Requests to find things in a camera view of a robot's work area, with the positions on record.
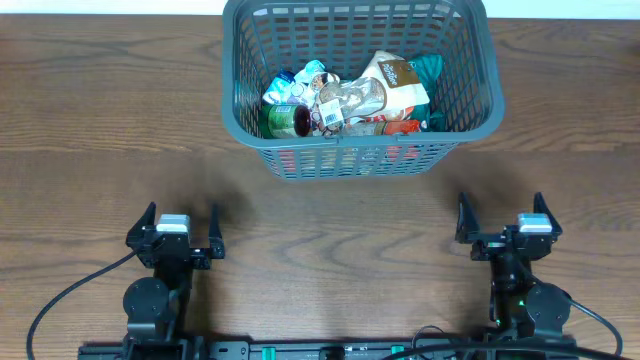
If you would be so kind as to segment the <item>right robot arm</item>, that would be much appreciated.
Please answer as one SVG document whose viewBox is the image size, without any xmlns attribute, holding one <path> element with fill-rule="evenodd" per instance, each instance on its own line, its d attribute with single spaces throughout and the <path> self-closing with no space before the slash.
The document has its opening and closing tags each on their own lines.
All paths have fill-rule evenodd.
<svg viewBox="0 0 640 360">
<path fill-rule="evenodd" d="M 531 263 L 551 253 L 563 230 L 543 195 L 534 195 L 533 211 L 521 213 L 517 222 L 497 233 L 481 230 L 469 197 L 458 196 L 459 215 L 455 240 L 471 246 L 473 261 L 491 268 L 490 319 L 500 337 L 563 337 L 570 304 L 563 290 L 536 280 Z"/>
</svg>

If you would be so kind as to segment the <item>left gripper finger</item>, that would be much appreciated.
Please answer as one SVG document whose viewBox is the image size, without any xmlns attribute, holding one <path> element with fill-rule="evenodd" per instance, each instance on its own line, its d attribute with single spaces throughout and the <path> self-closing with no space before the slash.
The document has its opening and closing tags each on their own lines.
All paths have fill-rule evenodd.
<svg viewBox="0 0 640 360">
<path fill-rule="evenodd" d="M 225 258 L 225 245 L 219 224 L 218 206 L 213 205 L 208 228 L 208 241 L 211 259 Z"/>
<path fill-rule="evenodd" d="M 127 232 L 125 243 L 132 250 L 138 250 L 145 240 L 146 234 L 155 230 L 156 204 L 150 202 L 143 215 Z"/>
</svg>

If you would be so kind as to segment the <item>Kleenex tissue pack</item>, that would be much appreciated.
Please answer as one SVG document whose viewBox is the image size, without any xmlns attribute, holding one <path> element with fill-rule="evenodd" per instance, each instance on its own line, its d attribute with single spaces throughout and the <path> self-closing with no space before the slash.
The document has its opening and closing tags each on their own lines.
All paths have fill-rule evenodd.
<svg viewBox="0 0 640 360">
<path fill-rule="evenodd" d="M 262 95 L 262 100 L 269 105 L 312 107 L 315 103 L 315 93 L 308 83 L 297 82 L 292 72 L 281 69 Z"/>
</svg>

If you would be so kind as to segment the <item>green Nescafe coffee bag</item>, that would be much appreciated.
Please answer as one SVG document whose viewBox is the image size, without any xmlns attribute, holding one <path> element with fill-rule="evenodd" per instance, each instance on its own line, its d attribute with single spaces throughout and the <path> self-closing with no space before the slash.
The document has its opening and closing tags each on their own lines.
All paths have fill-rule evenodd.
<svg viewBox="0 0 640 360">
<path fill-rule="evenodd" d="M 444 113 L 436 109 L 432 104 L 437 93 L 437 81 L 444 69 L 444 60 L 439 54 L 425 54 L 414 57 L 409 61 L 414 71 L 418 75 L 424 87 L 429 102 L 416 105 L 411 113 L 412 120 L 418 120 L 422 132 L 444 132 Z"/>
</svg>

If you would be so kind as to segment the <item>beige mushroom snack bag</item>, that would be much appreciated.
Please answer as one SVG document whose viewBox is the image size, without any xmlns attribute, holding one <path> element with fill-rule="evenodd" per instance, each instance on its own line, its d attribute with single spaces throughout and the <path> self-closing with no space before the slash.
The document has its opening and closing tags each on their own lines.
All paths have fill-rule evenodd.
<svg viewBox="0 0 640 360">
<path fill-rule="evenodd" d="M 365 123 L 403 122 L 430 102 L 416 69 L 404 58 L 378 50 L 360 77 L 339 80 L 332 73 L 313 85 L 310 109 L 315 136 L 369 135 Z"/>
</svg>

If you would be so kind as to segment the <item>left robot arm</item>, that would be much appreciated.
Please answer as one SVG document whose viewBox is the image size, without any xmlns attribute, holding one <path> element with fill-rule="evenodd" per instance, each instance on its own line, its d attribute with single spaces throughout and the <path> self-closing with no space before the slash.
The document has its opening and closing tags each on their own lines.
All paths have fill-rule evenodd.
<svg viewBox="0 0 640 360">
<path fill-rule="evenodd" d="M 128 231 L 125 244 L 151 277 L 132 283 L 123 297 L 128 334 L 136 340 L 170 341 L 184 325 L 193 272 L 209 270 L 225 257 L 218 208 L 211 210 L 208 245 L 191 245 L 191 220 L 183 214 L 156 215 L 150 203 Z"/>
</svg>

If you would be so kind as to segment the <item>light teal small packet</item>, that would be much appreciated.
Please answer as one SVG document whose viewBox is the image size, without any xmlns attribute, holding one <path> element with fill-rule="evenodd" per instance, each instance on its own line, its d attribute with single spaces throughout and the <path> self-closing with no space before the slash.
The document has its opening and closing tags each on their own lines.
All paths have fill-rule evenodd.
<svg viewBox="0 0 640 360">
<path fill-rule="evenodd" d="M 322 86 L 325 84 L 325 65 L 319 60 L 308 62 L 295 76 L 296 83 Z"/>
</svg>

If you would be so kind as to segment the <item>green lidded jar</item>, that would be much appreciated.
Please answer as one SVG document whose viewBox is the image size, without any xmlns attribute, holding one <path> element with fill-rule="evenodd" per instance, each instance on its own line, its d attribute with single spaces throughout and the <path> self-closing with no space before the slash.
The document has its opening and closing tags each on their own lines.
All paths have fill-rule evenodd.
<svg viewBox="0 0 640 360">
<path fill-rule="evenodd" d="M 304 105 L 264 105 L 258 125 L 266 139 L 307 137 L 311 133 L 311 115 Z"/>
</svg>

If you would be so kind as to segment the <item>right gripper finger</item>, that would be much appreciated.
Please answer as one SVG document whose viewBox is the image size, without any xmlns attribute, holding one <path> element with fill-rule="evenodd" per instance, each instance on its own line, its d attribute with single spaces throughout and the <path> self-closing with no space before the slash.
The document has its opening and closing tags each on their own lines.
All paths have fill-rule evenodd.
<svg viewBox="0 0 640 360">
<path fill-rule="evenodd" d="M 503 245 L 505 238 L 500 234 L 483 233 L 477 222 L 474 209 L 465 192 L 458 195 L 458 221 L 456 225 L 455 240 L 461 244 Z"/>
<path fill-rule="evenodd" d="M 544 214 L 547 216 L 551 225 L 551 234 L 554 238 L 558 238 L 563 233 L 563 229 L 547 206 L 544 196 L 541 192 L 537 192 L 534 195 L 533 208 L 535 213 Z"/>
</svg>

